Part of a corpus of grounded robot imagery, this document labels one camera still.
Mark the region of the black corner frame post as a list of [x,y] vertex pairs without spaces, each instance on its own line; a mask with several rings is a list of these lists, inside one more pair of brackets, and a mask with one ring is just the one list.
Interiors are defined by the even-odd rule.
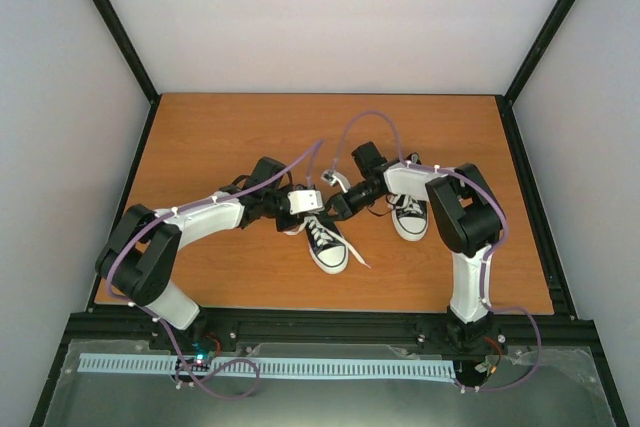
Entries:
[[556,0],[554,3],[553,8],[504,94],[509,107],[514,106],[576,1],[577,0]]
[[155,88],[111,0],[91,0],[109,31],[147,102],[156,105],[161,95]]

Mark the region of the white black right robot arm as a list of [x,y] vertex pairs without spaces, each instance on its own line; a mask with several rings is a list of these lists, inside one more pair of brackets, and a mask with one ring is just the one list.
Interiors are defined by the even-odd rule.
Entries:
[[352,152],[363,180],[350,184],[332,165],[322,179],[341,192],[326,202],[329,218],[346,221],[385,196],[425,203],[440,238],[452,254],[453,292],[448,310],[464,325],[473,325],[491,312],[489,279],[495,250],[508,232],[506,216],[476,165],[457,168],[427,166],[417,154],[388,160],[374,143]]

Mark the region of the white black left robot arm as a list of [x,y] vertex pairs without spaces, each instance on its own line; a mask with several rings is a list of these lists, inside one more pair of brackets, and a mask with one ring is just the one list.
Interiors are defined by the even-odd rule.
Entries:
[[184,348],[197,349],[207,340],[208,325],[198,318],[199,305],[171,281],[179,250],[263,217],[287,231],[322,207],[319,191],[294,184],[288,167],[263,157],[251,174],[209,197],[170,209],[130,207],[100,252],[96,271],[128,302],[173,326]]

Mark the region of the white shoelace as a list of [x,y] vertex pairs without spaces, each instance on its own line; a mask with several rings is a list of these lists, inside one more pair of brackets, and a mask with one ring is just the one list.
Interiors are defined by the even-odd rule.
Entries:
[[390,195],[387,197],[386,202],[393,211],[392,215],[397,220],[403,218],[427,219],[428,214],[425,201],[416,200],[414,197],[408,195]]

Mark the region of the black left corner frame post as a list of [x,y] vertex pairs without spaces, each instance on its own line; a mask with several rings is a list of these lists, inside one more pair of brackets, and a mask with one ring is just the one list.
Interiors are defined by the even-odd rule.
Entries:
[[147,102],[156,105],[161,95],[155,88],[111,0],[91,0],[109,31]]

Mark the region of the black aluminium frame rail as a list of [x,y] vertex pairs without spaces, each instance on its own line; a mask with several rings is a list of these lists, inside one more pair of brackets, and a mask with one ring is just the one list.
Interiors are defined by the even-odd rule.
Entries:
[[591,346],[599,338],[591,321],[563,315],[491,315],[462,327],[447,314],[303,312],[207,309],[194,324],[173,331],[181,347],[194,350],[219,342],[225,351],[261,343],[389,344],[422,352],[471,353],[486,339],[504,336],[509,345]]

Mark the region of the black right corner frame post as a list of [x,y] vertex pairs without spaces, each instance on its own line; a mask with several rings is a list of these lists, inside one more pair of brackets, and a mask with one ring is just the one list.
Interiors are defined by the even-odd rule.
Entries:
[[553,8],[504,94],[509,107],[514,106],[576,1],[577,0],[556,0],[554,3]]

